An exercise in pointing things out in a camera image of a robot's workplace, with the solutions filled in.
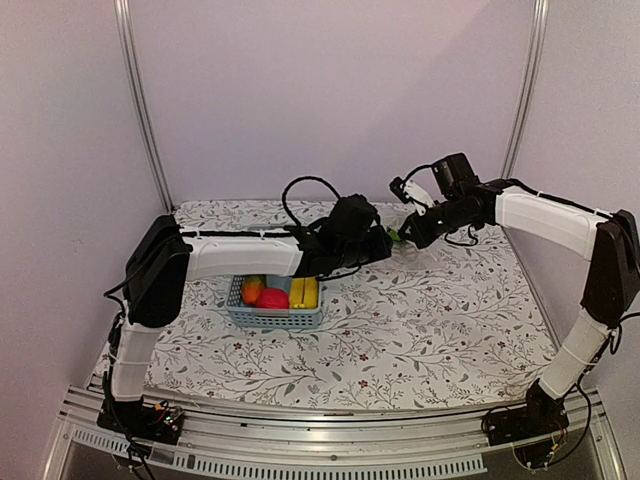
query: white wall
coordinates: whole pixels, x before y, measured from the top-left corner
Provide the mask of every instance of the white wall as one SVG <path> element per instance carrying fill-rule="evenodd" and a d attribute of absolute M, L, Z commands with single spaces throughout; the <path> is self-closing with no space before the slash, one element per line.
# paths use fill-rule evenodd
<path fill-rule="evenodd" d="M 482 178 L 500 173 L 533 2 L 139 0 L 131 7 L 178 202 L 277 198 L 291 178 L 309 173 L 344 193 L 391 198 L 396 175 L 456 151 Z M 306 185 L 295 195 L 326 193 Z"/>
<path fill-rule="evenodd" d="M 2 2 L 0 59 L 0 478 L 31 480 L 160 204 L 113 2 Z"/>
<path fill-rule="evenodd" d="M 515 175 L 532 187 L 640 218 L 640 3 L 552 2 Z M 516 243 L 564 338 L 587 265 L 540 240 Z M 640 310 L 636 300 L 632 310 Z M 640 478 L 640 324 L 594 371 L 629 478 Z"/>

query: aluminum frame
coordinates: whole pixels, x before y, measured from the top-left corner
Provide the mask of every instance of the aluminum frame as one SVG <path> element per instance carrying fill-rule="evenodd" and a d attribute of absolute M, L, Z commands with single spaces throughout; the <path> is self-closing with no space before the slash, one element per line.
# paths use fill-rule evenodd
<path fill-rule="evenodd" d="M 524 73 L 524 81 L 522 90 L 520 91 L 520 100 L 518 101 L 518 109 L 516 118 L 507 144 L 507 153 L 502 165 L 501 178 L 509 178 L 513 174 L 516 165 L 518 152 L 524 136 L 524 131 L 529 116 L 533 91 L 538 77 L 540 67 L 540 58 L 542 57 L 542 48 L 544 46 L 544 36 L 547 28 L 547 16 L 549 12 L 548 0 L 536 0 L 533 11 L 533 24 L 531 27 L 531 39 L 529 42 L 529 53 L 527 55 L 527 63 Z"/>
<path fill-rule="evenodd" d="M 140 65 L 138 64 L 138 55 L 133 35 L 133 26 L 131 23 L 131 12 L 129 9 L 129 0 L 114 0 L 116 19 L 118 22 L 118 33 L 120 35 L 120 45 L 122 46 L 122 56 L 124 58 L 125 70 L 129 79 L 129 87 L 131 88 L 131 98 L 140 127 L 140 134 L 147 152 L 147 160 L 153 181 L 162 203 L 162 208 L 170 213 L 173 211 L 173 200 L 169 189 L 169 183 L 164 173 L 158 145 L 153 133 L 151 124 L 151 116 L 147 107 L 147 100 L 144 95 L 142 85 L 142 77 L 140 75 Z"/>
<path fill-rule="evenodd" d="M 71 442 L 124 455 L 123 435 L 95 426 L 103 396 L 97 381 L 91 390 L 70 388 L 58 417 L 58 435 L 44 480 L 59 480 Z M 149 444 L 152 465 L 216 478 L 242 478 L 241 469 L 264 469 L 270 478 L 374 478 L 373 472 L 395 472 L 398 480 L 416 477 L 421 468 L 442 473 L 426 478 L 455 478 L 482 473 L 482 455 L 509 449 L 490 447 L 482 432 L 487 407 L 456 413 L 442 411 L 323 411 L 198 398 L 147 390 L 148 402 L 171 398 L 186 411 L 177 446 Z M 598 393 L 588 390 L 593 404 L 591 436 L 606 480 L 626 478 Z M 570 431 L 584 428 L 587 408 L 581 395 L 565 402 Z M 463 471 L 460 465 L 472 465 Z"/>

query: black cable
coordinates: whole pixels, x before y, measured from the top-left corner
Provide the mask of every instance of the black cable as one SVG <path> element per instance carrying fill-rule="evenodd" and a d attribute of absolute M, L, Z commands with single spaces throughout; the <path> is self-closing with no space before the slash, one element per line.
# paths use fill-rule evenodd
<path fill-rule="evenodd" d="M 293 237 L 290 232 L 259 232 L 259 231 L 244 231 L 244 232 L 222 232 L 216 230 L 200 230 L 183 232 L 183 237 L 264 237 L 264 238 L 287 238 Z"/>
<path fill-rule="evenodd" d="M 613 215 L 610 215 L 610 214 L 607 214 L 607 213 L 604 213 L 604 212 L 600 212 L 600 211 L 595 210 L 595 209 L 590 208 L 590 207 L 586 207 L 586 206 L 581 205 L 579 203 L 576 203 L 576 202 L 574 202 L 572 200 L 567 200 L 566 198 L 557 197 L 555 195 L 550 195 L 550 194 L 544 193 L 544 192 L 539 192 L 539 191 L 534 190 L 533 188 L 525 185 L 524 183 L 522 183 L 521 180 L 518 180 L 517 178 L 510 178 L 507 181 L 510 182 L 512 185 L 520 187 L 525 192 L 530 193 L 531 195 L 536 195 L 536 196 L 538 196 L 540 198 L 551 200 L 553 202 L 560 203 L 562 205 L 567 205 L 567 206 L 570 206 L 570 207 L 578 208 L 580 210 L 583 210 L 583 211 L 588 212 L 588 213 L 592 213 L 594 215 L 597 215 L 597 216 L 599 216 L 601 218 L 604 218 L 606 220 L 610 220 L 613 223 L 615 223 L 618 226 L 618 228 L 620 228 L 620 231 L 622 232 L 622 236 L 624 237 L 624 240 L 627 243 L 627 247 L 629 248 L 629 252 L 633 256 L 634 267 L 635 267 L 636 271 L 638 272 L 638 274 L 640 275 L 640 260 L 636 257 L 633 240 L 631 239 L 631 237 L 630 237 L 629 233 L 627 232 L 627 230 L 620 224 L 620 222 L 618 220 L 616 220 L 615 217 L 613 217 Z"/>
<path fill-rule="evenodd" d="M 149 476 L 149 479 L 156 480 L 156 477 L 151 472 L 151 469 L 149 468 L 149 465 L 147 464 L 147 461 L 144 458 L 144 452 L 142 451 L 142 447 L 138 442 L 134 440 L 133 436 L 129 432 L 129 429 L 125 428 L 125 426 L 122 424 L 122 422 L 120 421 L 120 418 L 116 413 L 116 409 L 113 405 L 115 402 L 115 399 L 113 398 L 113 394 L 111 393 L 112 375 L 113 375 L 113 359 L 111 359 L 111 365 L 109 366 L 109 369 L 105 372 L 104 376 L 102 377 L 102 390 L 104 392 L 104 398 L 105 398 L 105 403 L 106 403 L 108 412 L 114 418 L 120 430 L 122 430 L 122 433 L 124 434 L 124 437 L 127 440 L 127 442 L 129 442 L 129 448 L 127 449 L 127 454 L 129 456 L 129 467 L 131 467 L 130 471 L 133 472 L 137 478 L 145 480 L 144 477 L 138 474 L 138 472 L 136 472 L 135 468 L 133 467 L 132 454 L 135 453 L 140 459 L 140 463 L 142 463 L 142 466 L 144 467 L 145 471 L 147 472 L 147 475 Z"/>
<path fill-rule="evenodd" d="M 406 177 L 404 177 L 404 180 L 402 180 L 402 186 L 404 187 L 407 182 L 409 180 L 411 180 L 411 178 L 418 172 L 421 172 L 422 170 L 429 170 L 429 169 L 433 169 L 433 167 L 435 166 L 434 163 L 429 163 L 429 164 L 425 164 L 425 165 L 420 165 L 416 168 L 414 168 L 413 170 L 411 170 Z"/>
<path fill-rule="evenodd" d="M 589 213 L 593 213 L 594 215 L 598 215 L 599 217 L 606 218 L 607 220 L 611 220 L 612 219 L 612 216 L 607 214 L 607 213 L 600 212 L 598 210 L 586 207 L 584 205 L 580 205 L 579 203 L 576 203 L 573 200 L 567 200 L 566 198 L 557 197 L 555 195 L 550 195 L 548 193 L 539 192 L 537 190 L 534 190 L 533 188 L 531 188 L 531 187 L 525 185 L 524 183 L 522 183 L 522 181 L 518 180 L 517 178 L 510 178 L 507 181 L 509 183 L 511 183 L 512 185 L 515 185 L 516 187 L 520 187 L 525 192 L 530 193 L 531 195 L 535 195 L 537 197 L 544 198 L 546 200 L 551 200 L 552 202 L 560 203 L 562 205 L 575 207 L 575 208 L 578 208 L 578 209 L 583 210 L 585 212 L 589 212 Z"/>
<path fill-rule="evenodd" d="M 640 312 L 628 313 L 620 319 L 620 323 L 624 322 L 625 320 L 629 320 L 630 318 L 636 317 L 640 317 Z"/>
<path fill-rule="evenodd" d="M 625 320 L 629 320 L 630 318 L 636 318 L 636 317 L 640 317 L 640 312 L 628 313 L 618 321 L 618 326 L 616 327 L 615 339 L 610 338 L 608 340 L 609 352 L 611 353 L 611 355 L 615 355 L 616 353 L 618 353 L 618 350 L 620 349 L 620 342 L 622 342 L 622 322 L 624 322 Z"/>
<path fill-rule="evenodd" d="M 325 187 L 327 187 L 329 190 L 331 190 L 331 193 L 333 193 L 336 196 L 337 199 L 341 198 L 340 194 L 334 188 L 334 186 L 331 185 L 329 182 L 327 182 L 324 178 L 316 177 L 316 176 L 313 176 L 313 175 L 305 175 L 305 176 L 293 179 L 291 182 L 289 182 L 289 185 L 287 185 L 285 187 L 285 189 L 283 190 L 283 192 L 282 192 L 282 208 L 284 209 L 285 213 L 289 216 L 289 218 L 293 221 L 293 223 L 295 223 L 296 226 L 298 226 L 298 227 L 301 227 L 302 223 L 300 223 L 300 220 L 298 220 L 298 218 L 293 214 L 293 212 L 291 211 L 291 209 L 287 205 L 287 194 L 289 193 L 289 190 L 291 190 L 291 187 L 293 187 L 297 183 L 304 182 L 304 181 L 307 181 L 307 180 L 311 180 L 311 181 L 319 182 L 319 183 L 323 184 Z"/>
<path fill-rule="evenodd" d="M 473 228 L 473 225 L 469 225 L 469 228 L 467 229 L 467 236 L 471 239 L 470 243 L 462 243 L 462 242 L 457 242 L 455 240 L 451 240 L 449 238 L 449 235 L 451 234 L 451 232 L 448 232 L 445 234 L 444 241 L 447 242 L 449 245 L 455 245 L 456 247 L 475 247 L 480 241 L 480 239 L 477 237 L 477 235 L 471 232 L 472 228 Z"/>
<path fill-rule="evenodd" d="M 341 273 L 340 275 L 333 275 L 332 277 L 318 277 L 319 282 L 328 282 L 329 280 L 337 280 L 339 278 L 350 277 L 351 275 L 355 275 L 362 269 L 362 265 L 358 265 L 355 270 L 352 270 L 347 273 Z"/>

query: green object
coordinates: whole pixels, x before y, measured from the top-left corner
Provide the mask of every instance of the green object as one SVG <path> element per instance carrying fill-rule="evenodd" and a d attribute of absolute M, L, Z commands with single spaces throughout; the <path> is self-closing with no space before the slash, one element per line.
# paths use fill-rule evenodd
<path fill-rule="evenodd" d="M 391 237 L 391 240 L 393 240 L 394 242 L 403 242 L 404 240 L 402 240 L 400 238 L 400 235 L 398 235 L 398 232 L 396 232 L 395 230 L 392 230 L 390 228 L 387 228 L 387 235 L 389 235 L 389 237 Z"/>

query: metal base plate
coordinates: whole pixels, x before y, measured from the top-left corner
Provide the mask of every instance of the metal base plate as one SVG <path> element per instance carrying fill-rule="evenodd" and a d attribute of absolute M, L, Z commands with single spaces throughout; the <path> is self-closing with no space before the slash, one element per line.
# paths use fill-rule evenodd
<path fill-rule="evenodd" d="M 158 412 L 156 409 L 146 407 L 142 405 L 142 402 L 140 402 L 139 409 L 137 409 L 135 413 L 133 413 L 131 409 L 127 413 L 118 413 L 118 419 L 116 419 L 109 412 L 109 409 L 106 408 L 106 405 L 103 404 L 96 423 L 101 428 L 117 433 L 124 433 L 122 428 L 120 428 L 120 424 L 126 425 L 127 430 L 134 438 L 165 443 L 167 445 L 177 445 L 180 434 L 182 433 L 184 417 L 178 417 L 171 425 L 166 425 L 162 421 L 158 422 L 157 419 Z"/>
<path fill-rule="evenodd" d="M 491 446 L 539 437 L 568 427 L 569 419 L 565 412 L 544 421 L 532 422 L 526 407 L 489 413 L 483 419 L 483 430 Z"/>

